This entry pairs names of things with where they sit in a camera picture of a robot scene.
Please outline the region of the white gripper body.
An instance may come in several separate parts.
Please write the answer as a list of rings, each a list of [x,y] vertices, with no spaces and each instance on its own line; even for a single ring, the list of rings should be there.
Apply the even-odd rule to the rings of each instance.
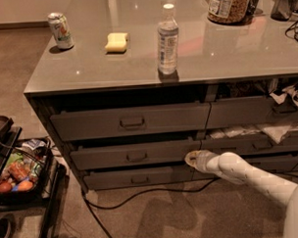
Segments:
[[[201,151],[197,156],[198,169],[201,172],[220,173],[219,155],[211,151]]]

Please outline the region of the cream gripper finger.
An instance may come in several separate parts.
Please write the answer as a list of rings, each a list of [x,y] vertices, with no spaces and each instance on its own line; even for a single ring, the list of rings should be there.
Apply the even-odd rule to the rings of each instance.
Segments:
[[[185,162],[198,171],[204,171],[205,160],[200,151],[191,151],[185,155]]]

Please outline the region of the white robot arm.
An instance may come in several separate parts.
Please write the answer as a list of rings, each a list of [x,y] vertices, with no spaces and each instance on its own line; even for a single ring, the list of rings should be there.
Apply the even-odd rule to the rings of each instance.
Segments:
[[[298,238],[298,183],[253,167],[235,153],[191,151],[185,162],[202,173],[213,173],[233,184],[246,184],[285,207],[282,238]]]

